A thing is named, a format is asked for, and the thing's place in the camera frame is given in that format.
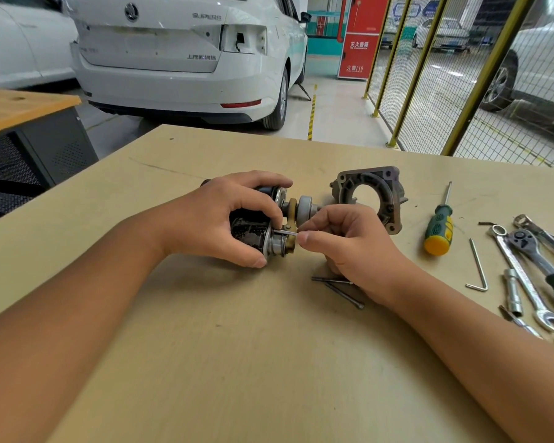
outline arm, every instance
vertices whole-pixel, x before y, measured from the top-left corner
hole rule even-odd
[[[264,266],[260,252],[232,238],[228,218],[237,208],[261,210],[281,227],[279,207],[251,189],[273,185],[291,181],[266,172],[232,174],[128,218],[1,313],[0,442],[47,439],[165,256],[204,254]]]
[[[328,206],[299,232],[303,248],[413,327],[513,440],[554,441],[554,345],[418,268],[371,208]]]

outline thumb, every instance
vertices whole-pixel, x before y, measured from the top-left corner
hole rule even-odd
[[[345,246],[346,239],[325,231],[300,231],[298,233],[298,244],[303,249],[323,253],[333,260],[338,260],[337,256]]]
[[[245,268],[259,269],[267,263],[261,252],[232,237],[222,245],[222,253],[217,256]]]

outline blue sign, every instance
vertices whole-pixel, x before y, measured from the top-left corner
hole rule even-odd
[[[431,0],[428,2],[423,9],[423,17],[433,17],[437,10],[437,6],[439,6],[439,0]]]
[[[396,3],[392,8],[392,15],[394,19],[398,20],[402,16],[402,11],[404,10],[404,2]],[[421,5],[419,3],[411,3],[411,8],[408,10],[406,16],[408,18],[418,17],[421,13]]]

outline person's left hand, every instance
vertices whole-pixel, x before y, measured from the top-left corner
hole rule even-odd
[[[133,216],[163,255],[187,253],[213,256],[240,266],[261,268],[267,261],[258,250],[230,234],[229,216],[237,208],[265,213],[273,227],[283,225],[281,209],[258,186],[282,186],[293,182],[287,177],[260,170],[217,177],[175,200]]]

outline car wheel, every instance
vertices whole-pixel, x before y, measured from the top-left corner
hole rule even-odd
[[[301,84],[303,80],[306,77],[306,61],[308,60],[308,48],[306,48],[306,54],[303,58],[303,67],[302,67],[302,73],[299,74],[298,80],[295,82],[296,84]]]
[[[285,115],[287,114],[287,100],[289,89],[289,74],[287,68],[283,71],[281,78],[281,89],[279,90],[279,99],[275,110],[270,115],[263,118],[263,126],[269,130],[279,130],[285,124]]]
[[[482,98],[480,109],[498,111],[509,107],[513,102],[511,95],[516,76],[517,62],[507,54]]]

